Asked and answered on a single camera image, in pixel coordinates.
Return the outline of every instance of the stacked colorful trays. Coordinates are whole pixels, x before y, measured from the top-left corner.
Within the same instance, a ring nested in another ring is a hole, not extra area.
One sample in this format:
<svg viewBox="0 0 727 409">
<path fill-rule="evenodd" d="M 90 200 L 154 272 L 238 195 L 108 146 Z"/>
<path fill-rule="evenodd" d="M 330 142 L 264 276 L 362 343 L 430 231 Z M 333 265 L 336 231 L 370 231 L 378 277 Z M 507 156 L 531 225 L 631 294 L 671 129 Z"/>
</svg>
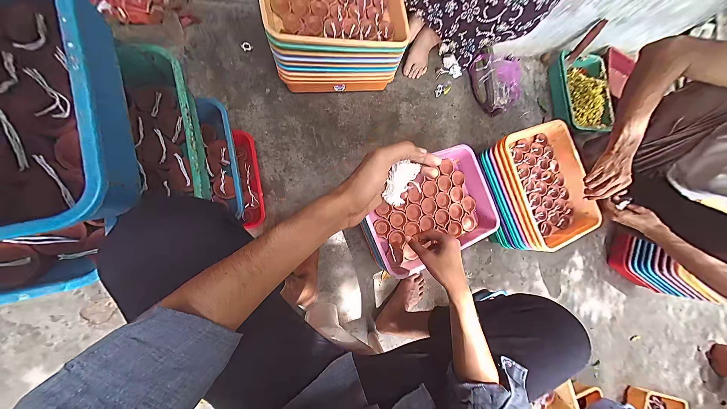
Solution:
<svg viewBox="0 0 727 409">
<path fill-rule="evenodd" d="M 287 34 L 270 0 L 260 0 L 260 11 L 278 76 L 292 92 L 381 91 L 394 79 L 409 43 L 403 0 L 388 4 L 392 41 Z"/>
<path fill-rule="evenodd" d="M 510 155 L 515 142 L 532 139 L 538 134 L 545 134 L 553 147 L 573 207 L 570 224 L 546 237 L 538 229 L 533 208 Z M 601 225 L 602 216 L 597 204 L 583 197 L 585 170 L 565 122 L 555 120 L 510 134 L 485 150 L 480 162 L 501 220 L 500 228 L 492 236 L 493 242 L 507 248 L 553 252 Z"/>
<path fill-rule="evenodd" d="M 724 298 L 648 240 L 619 234 L 611 243 L 608 264 L 629 281 L 656 293 L 725 303 Z"/>
</svg>

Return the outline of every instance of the dirty cement ground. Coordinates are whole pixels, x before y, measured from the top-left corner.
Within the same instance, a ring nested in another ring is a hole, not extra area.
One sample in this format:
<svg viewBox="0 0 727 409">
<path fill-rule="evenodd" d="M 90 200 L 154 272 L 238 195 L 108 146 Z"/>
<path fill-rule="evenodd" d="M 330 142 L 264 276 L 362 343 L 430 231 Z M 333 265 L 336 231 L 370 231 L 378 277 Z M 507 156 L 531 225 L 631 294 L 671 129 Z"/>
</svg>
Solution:
<svg viewBox="0 0 727 409">
<path fill-rule="evenodd" d="M 341 182 L 370 149 L 412 139 L 431 151 L 466 143 L 480 152 L 510 132 L 539 124 L 550 109 L 545 70 L 524 60 L 523 97 L 495 119 L 482 114 L 466 78 L 435 99 L 432 74 L 399 73 L 384 92 L 294 95 L 278 80 L 257 3 L 196 1 L 204 24 L 187 30 L 184 64 L 195 95 L 220 99 L 234 127 L 255 136 L 268 219 L 283 220 Z M 243 53 L 239 44 L 255 49 Z M 431 56 L 432 67 L 436 66 Z M 482 241 L 463 251 L 473 290 L 487 287 L 554 298 L 580 318 L 593 340 L 593 366 L 577 378 L 620 399 L 626 385 L 719 408 L 727 389 L 703 356 L 725 341 L 725 309 L 637 288 L 605 262 L 606 227 L 553 253 L 505 250 Z M 393 287 L 360 229 L 333 236 L 321 254 L 321 300 L 335 302 L 345 327 L 366 339 L 366 317 Z M 429 277 L 418 306 L 446 303 Z M 0 408 L 10 408 L 123 319 L 100 284 L 0 307 Z M 637 341 L 630 341 L 639 335 Z M 385 346 L 402 340 L 384 337 Z"/>
</svg>

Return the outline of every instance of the woman's hand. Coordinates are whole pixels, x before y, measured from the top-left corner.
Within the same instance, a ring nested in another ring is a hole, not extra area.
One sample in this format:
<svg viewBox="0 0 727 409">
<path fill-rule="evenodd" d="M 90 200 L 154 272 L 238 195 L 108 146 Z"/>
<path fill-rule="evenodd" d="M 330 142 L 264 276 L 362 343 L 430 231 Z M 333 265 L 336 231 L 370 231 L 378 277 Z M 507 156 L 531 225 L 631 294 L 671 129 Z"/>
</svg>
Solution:
<svg viewBox="0 0 727 409">
<path fill-rule="evenodd" d="M 454 236 L 427 230 L 414 237 L 407 237 L 406 242 L 450 297 L 459 295 L 462 291 L 470 292 L 465 267 L 462 266 L 462 250 L 459 240 Z"/>
<path fill-rule="evenodd" d="M 426 149 L 416 147 L 410 141 L 395 143 L 369 152 L 353 174 L 336 189 L 343 201 L 348 227 L 360 223 L 367 214 L 383 202 L 381 193 L 386 187 L 389 169 L 396 162 L 409 159 L 423 164 L 422 172 L 437 176 L 435 168 L 442 159 L 429 154 Z"/>
</svg>

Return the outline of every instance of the purple floral fabric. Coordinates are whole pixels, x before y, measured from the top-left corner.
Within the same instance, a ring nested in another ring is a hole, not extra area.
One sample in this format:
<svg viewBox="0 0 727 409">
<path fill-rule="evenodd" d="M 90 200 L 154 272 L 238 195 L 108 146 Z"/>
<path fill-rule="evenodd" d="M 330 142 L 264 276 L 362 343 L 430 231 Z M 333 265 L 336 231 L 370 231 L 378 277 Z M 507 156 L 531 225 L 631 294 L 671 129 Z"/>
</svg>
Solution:
<svg viewBox="0 0 727 409">
<path fill-rule="evenodd" d="M 444 42 L 463 69 L 476 52 L 526 35 L 559 0 L 406 0 Z"/>
</svg>

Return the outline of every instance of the human foot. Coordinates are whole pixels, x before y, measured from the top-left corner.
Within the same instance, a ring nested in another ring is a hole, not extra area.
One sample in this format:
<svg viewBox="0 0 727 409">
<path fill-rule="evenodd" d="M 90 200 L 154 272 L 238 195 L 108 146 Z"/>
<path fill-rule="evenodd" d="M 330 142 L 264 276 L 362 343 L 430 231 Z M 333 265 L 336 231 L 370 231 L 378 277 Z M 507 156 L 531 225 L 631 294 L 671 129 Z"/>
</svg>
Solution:
<svg viewBox="0 0 727 409">
<path fill-rule="evenodd" d="M 285 279 L 280 294 L 291 306 L 308 307 L 318 299 L 318 257 L 320 250 L 308 256 Z"/>
<path fill-rule="evenodd" d="M 407 312 L 419 303 L 424 295 L 424 276 L 415 274 L 402 279 L 394 289 L 388 303 L 376 318 L 380 333 L 398 335 L 406 320 Z"/>
<path fill-rule="evenodd" d="M 437 33 L 429 27 L 423 27 L 414 43 L 409 49 L 409 55 L 406 57 L 403 72 L 409 78 L 417 79 L 427 73 L 427 64 L 429 61 L 429 51 L 441 43 Z"/>
</svg>

